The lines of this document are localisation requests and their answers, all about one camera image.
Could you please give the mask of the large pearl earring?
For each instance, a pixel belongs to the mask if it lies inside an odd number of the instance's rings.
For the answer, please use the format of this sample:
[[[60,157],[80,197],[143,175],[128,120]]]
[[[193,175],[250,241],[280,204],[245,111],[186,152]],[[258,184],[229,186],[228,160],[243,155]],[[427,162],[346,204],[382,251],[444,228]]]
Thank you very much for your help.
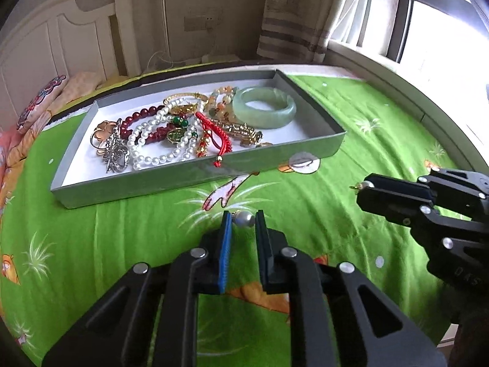
[[[255,216],[247,210],[237,210],[232,214],[232,221],[238,227],[253,227]]]
[[[359,193],[360,191],[363,191],[364,189],[369,189],[369,188],[374,188],[375,185],[371,181],[361,181],[356,183],[354,186],[350,186],[350,188],[355,192]]]

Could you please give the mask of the silver rhinestone brooch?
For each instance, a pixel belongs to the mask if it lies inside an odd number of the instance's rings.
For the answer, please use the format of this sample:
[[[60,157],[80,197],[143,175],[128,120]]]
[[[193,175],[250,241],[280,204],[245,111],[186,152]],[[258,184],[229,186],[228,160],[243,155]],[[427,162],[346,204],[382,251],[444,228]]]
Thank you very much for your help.
[[[106,172],[122,173],[128,167],[129,157],[130,152],[122,138],[121,121],[119,120],[105,140],[102,158],[106,165]]]

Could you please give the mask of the grey shallow jewelry box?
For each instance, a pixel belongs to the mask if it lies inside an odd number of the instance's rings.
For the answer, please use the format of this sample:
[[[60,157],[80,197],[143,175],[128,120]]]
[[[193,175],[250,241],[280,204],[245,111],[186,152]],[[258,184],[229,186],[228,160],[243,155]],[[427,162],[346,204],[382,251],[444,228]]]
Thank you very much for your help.
[[[238,90],[274,87],[293,97],[297,113],[276,129],[260,129],[261,144],[241,147],[212,123],[240,122],[232,102]],[[206,95],[192,115],[171,115],[163,100],[177,93]],[[106,172],[105,140],[118,121],[130,157],[122,173]],[[280,68],[211,70],[116,92],[92,104],[67,147],[50,189],[72,209],[230,178],[237,188],[251,174],[285,162],[303,163],[336,153],[344,129]]]

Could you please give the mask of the pale green jade bangle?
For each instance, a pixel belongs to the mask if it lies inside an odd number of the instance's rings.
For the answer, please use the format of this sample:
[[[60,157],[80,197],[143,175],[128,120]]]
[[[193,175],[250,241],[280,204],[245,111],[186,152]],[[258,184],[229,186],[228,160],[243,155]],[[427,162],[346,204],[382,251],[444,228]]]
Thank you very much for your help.
[[[248,87],[236,92],[232,110],[240,122],[260,129],[276,129],[293,121],[297,104],[283,90]]]

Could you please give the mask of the gold bangle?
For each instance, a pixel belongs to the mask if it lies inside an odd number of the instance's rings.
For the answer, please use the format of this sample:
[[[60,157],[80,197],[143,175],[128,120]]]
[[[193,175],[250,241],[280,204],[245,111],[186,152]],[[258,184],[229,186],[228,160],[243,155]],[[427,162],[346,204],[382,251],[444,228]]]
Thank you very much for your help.
[[[202,111],[209,98],[197,92],[177,93],[163,100],[163,106],[171,115],[185,116]]]

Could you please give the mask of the green cartoon print blanket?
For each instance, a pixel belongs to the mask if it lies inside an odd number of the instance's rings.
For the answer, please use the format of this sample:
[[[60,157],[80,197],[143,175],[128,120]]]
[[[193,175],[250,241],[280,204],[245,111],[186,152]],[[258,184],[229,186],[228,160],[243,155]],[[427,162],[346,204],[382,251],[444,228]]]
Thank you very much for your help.
[[[370,173],[413,181],[452,167],[439,142],[361,80],[298,76],[347,134],[337,153],[155,195],[66,209],[50,192],[74,116],[44,130],[7,171],[1,196],[1,315],[40,363],[134,263],[170,263],[220,225],[225,210],[263,210],[269,226],[319,263],[347,260],[434,342],[449,326],[443,284],[407,229],[363,212],[353,187]]]

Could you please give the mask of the printed beige curtain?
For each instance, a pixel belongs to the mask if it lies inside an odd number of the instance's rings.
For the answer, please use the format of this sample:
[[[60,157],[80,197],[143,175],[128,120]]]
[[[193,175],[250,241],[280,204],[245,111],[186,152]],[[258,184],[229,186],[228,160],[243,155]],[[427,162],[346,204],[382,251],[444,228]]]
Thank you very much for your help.
[[[322,63],[331,40],[356,44],[368,0],[265,0],[257,55]]]

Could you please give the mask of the patterned embroidered pillow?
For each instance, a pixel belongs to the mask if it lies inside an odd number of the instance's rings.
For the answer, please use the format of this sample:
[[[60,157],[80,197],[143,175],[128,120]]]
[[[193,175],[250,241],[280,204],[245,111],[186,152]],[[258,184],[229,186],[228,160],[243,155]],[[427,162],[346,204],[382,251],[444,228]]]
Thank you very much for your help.
[[[56,76],[38,91],[19,116],[17,121],[17,131],[19,133],[25,133],[40,118],[64,90],[67,81],[68,77],[66,75]]]

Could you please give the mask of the folded pink floral quilt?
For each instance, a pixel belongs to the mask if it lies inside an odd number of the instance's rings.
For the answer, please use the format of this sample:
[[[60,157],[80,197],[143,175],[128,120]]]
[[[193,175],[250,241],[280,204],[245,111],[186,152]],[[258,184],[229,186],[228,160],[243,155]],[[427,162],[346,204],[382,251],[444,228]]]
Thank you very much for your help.
[[[23,135],[18,132],[16,124],[10,129],[1,131],[0,138],[0,176],[3,177],[7,168],[7,156],[13,147],[22,140]]]

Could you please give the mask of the white wooden headboard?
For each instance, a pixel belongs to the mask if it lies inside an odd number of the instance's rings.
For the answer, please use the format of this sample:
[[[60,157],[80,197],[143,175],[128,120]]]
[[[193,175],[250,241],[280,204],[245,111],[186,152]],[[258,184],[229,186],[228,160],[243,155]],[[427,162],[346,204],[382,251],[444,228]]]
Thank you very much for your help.
[[[102,80],[141,74],[132,0],[83,11],[76,0],[47,0],[1,44],[1,127],[15,124],[49,80],[94,72]]]

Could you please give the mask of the wall power socket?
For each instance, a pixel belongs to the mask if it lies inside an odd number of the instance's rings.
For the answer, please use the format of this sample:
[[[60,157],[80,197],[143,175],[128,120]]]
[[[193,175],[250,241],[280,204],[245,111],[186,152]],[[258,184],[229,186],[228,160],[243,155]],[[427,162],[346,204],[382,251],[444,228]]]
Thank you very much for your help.
[[[219,15],[199,15],[184,17],[185,32],[210,32],[217,28],[221,23]]]

